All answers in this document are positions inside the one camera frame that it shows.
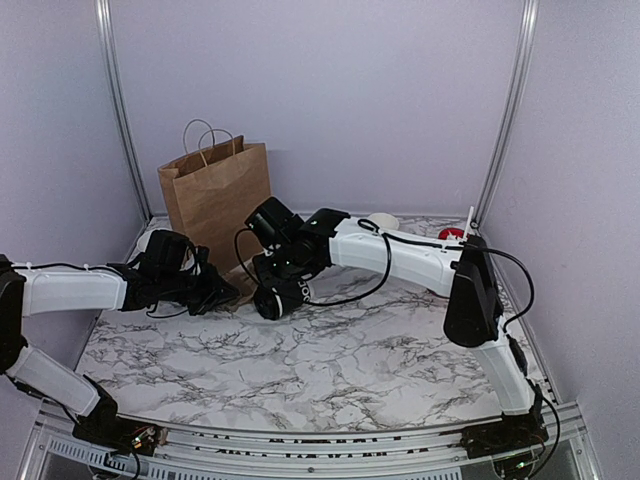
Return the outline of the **cardboard cup carrier tray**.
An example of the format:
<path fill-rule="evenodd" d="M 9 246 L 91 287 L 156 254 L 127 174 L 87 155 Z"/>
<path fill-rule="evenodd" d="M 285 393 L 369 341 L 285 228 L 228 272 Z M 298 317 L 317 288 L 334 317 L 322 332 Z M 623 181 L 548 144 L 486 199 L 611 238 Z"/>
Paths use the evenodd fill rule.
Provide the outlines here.
<path fill-rule="evenodd" d="M 225 273 L 223 278 L 239 290 L 239 297 L 224 305 L 227 311 L 237 311 L 240 307 L 250 304 L 257 289 L 257 284 L 250 278 L 241 265 Z"/>

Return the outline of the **black paper coffee cup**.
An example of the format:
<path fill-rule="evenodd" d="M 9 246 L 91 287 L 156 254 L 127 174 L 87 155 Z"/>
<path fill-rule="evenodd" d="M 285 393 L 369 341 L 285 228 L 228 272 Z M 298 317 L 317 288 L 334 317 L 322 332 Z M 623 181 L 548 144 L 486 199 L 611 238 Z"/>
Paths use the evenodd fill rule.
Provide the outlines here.
<path fill-rule="evenodd" d="M 271 287 L 268 290 L 272 290 L 280 296 L 283 305 L 282 317 L 289 315 L 299 309 L 303 304 L 310 302 L 314 295 L 311 285 L 304 280 L 284 283 Z"/>

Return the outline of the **black plastic cup lid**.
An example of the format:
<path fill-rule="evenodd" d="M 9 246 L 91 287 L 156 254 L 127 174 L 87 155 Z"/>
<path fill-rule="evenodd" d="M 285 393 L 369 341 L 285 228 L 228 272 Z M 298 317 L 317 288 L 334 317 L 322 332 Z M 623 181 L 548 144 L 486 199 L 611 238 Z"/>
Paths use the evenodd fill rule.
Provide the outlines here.
<path fill-rule="evenodd" d="M 278 320 L 283 315 L 283 305 L 280 296 L 263 287 L 258 287 L 252 297 L 253 305 L 262 318 Z"/>

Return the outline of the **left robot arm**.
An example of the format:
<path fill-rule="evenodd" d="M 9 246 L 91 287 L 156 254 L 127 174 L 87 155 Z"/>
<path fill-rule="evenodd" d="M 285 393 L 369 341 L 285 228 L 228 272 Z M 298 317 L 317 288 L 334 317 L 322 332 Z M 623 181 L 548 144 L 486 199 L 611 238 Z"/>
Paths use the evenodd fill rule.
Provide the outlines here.
<path fill-rule="evenodd" d="M 176 303 L 196 316 L 238 296 L 238 289 L 201 259 L 188 268 L 179 260 L 143 255 L 126 264 L 83 267 L 36 267 L 3 259 L 1 372 L 18 387 L 65 407 L 77 423 L 75 437 L 122 454 L 150 456 L 163 440 L 163 428 L 119 416 L 117 402 L 103 387 L 29 344 L 21 332 L 23 319 L 51 312 L 141 311 L 161 302 Z"/>

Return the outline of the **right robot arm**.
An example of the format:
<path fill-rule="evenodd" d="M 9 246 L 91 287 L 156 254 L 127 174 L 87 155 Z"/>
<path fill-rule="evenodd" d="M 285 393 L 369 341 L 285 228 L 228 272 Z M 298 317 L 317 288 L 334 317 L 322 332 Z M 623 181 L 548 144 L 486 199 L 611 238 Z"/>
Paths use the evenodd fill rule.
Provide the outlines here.
<path fill-rule="evenodd" d="M 257 285 L 253 302 L 263 318 L 277 320 L 312 304 L 310 280 L 333 266 L 421 286 L 447 299 L 445 336 L 474 355 L 501 408 L 499 420 L 464 429 L 468 456 L 548 440 L 542 390 L 529 378 L 526 356 L 508 332 L 511 321 L 504 315 L 491 263 L 497 252 L 481 237 L 421 237 L 328 208 L 302 219 L 276 198 L 257 207 L 245 225 L 264 249 L 252 259 Z"/>

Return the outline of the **white and orange bowl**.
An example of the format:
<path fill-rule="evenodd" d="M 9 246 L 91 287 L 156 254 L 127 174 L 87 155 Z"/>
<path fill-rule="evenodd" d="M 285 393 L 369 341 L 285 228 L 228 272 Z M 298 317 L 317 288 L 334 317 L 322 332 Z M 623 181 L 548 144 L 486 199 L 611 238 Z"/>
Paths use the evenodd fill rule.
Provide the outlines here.
<path fill-rule="evenodd" d="M 151 237 L 152 231 L 145 231 L 137 240 L 136 248 L 140 252 L 145 252 Z"/>

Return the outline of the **brown paper bag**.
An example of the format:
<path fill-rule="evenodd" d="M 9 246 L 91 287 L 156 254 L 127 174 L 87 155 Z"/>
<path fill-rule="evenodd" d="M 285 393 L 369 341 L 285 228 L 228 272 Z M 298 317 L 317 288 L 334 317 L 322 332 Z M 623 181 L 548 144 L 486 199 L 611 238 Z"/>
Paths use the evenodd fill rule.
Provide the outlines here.
<path fill-rule="evenodd" d="M 271 196 L 267 147 L 205 125 L 204 136 L 221 134 L 227 140 L 187 149 L 161 166 L 158 176 L 172 229 L 208 248 L 208 262 L 225 275 L 240 264 L 235 234 Z"/>

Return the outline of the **stack of paper cups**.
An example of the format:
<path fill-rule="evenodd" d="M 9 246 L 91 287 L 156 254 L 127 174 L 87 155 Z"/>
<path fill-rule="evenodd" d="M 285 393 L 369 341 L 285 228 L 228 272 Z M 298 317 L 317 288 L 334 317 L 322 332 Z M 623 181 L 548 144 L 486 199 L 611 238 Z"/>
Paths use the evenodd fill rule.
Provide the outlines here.
<path fill-rule="evenodd" d="M 381 229 L 398 230 L 400 227 L 399 219 L 389 213 L 372 213 L 368 216 L 368 219 Z"/>

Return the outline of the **red cylindrical holder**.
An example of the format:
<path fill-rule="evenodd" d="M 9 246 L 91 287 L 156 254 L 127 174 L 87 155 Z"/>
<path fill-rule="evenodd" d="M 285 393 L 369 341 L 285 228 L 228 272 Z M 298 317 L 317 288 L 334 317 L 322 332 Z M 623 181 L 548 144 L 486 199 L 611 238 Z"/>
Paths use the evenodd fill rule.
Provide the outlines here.
<path fill-rule="evenodd" d="M 467 232 L 463 229 L 449 227 L 441 230 L 438 234 L 440 240 L 461 240 L 467 239 Z"/>

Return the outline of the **white straw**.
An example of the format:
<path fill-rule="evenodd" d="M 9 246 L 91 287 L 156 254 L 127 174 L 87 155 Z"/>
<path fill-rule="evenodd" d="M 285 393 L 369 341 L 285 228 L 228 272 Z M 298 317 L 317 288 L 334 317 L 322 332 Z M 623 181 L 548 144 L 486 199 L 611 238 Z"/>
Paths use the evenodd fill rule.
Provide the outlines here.
<path fill-rule="evenodd" d="M 463 236 L 462 236 L 462 240 L 463 241 L 467 241 L 467 239 L 469 237 L 469 234 L 471 232 L 474 212 L 475 212 L 475 207 L 473 205 L 471 205 L 469 207 L 469 211 L 468 211 L 468 215 L 467 215 L 467 219 L 466 219 L 466 224 L 465 224 L 465 228 L 464 228 L 464 231 L 463 231 L 464 232 Z"/>

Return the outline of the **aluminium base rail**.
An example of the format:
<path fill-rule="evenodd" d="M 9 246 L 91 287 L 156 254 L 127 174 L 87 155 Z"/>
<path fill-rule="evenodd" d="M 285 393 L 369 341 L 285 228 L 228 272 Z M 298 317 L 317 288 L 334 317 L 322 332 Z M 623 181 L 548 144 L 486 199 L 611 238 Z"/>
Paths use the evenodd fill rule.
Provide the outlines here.
<path fill-rule="evenodd" d="M 44 402 L 20 479 L 599 479 L 579 409 L 545 408 L 548 439 L 497 451 L 492 418 L 369 432 L 284 432 L 162 422 L 155 450 L 135 458 L 73 436 Z"/>

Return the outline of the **left aluminium frame post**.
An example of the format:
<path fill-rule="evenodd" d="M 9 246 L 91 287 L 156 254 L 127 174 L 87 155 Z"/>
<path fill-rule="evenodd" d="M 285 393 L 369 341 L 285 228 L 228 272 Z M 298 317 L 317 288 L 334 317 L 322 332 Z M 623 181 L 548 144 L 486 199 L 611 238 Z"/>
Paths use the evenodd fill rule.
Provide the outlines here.
<path fill-rule="evenodd" d="M 121 82 L 117 57 L 115 34 L 111 18 L 111 5 L 108 0 L 94 1 L 101 51 L 106 70 L 106 79 L 114 109 L 116 128 L 123 148 L 126 169 L 128 171 L 138 210 L 145 225 L 153 218 L 148 194 L 142 178 L 132 130 L 127 115 L 124 90 Z"/>

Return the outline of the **aluminium frame post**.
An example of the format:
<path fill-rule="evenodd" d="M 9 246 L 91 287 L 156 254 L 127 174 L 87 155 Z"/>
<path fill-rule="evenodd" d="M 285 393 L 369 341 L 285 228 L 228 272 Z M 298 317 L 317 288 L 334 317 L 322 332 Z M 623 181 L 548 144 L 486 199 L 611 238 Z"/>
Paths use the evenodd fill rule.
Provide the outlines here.
<path fill-rule="evenodd" d="M 523 2 L 515 59 L 507 89 L 506 102 L 474 217 L 474 222 L 477 227 L 480 227 L 488 217 L 491 203 L 497 191 L 500 175 L 506 164 L 513 126 L 526 89 L 538 13 L 538 0 L 526 0 Z"/>
<path fill-rule="evenodd" d="M 127 115 L 124 90 L 121 82 L 117 57 L 115 34 L 111 18 L 111 5 L 108 0 L 94 1 L 101 51 L 106 70 L 106 79 L 114 109 L 116 128 L 123 148 L 126 169 L 128 171 L 138 210 L 145 225 L 153 218 L 148 194 L 142 178 L 132 130 Z"/>

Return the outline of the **right aluminium frame post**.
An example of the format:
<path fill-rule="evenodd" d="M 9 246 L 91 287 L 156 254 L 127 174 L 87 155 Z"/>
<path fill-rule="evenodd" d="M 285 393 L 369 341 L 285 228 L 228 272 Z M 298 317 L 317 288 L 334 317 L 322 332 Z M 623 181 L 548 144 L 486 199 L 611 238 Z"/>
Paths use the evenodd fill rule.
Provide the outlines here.
<path fill-rule="evenodd" d="M 513 126 L 526 89 L 538 13 L 538 0 L 526 0 L 523 2 L 515 59 L 507 89 L 506 102 L 474 217 L 474 222 L 477 227 L 480 227 L 488 217 L 491 203 L 497 191 L 500 175 L 506 164 Z"/>

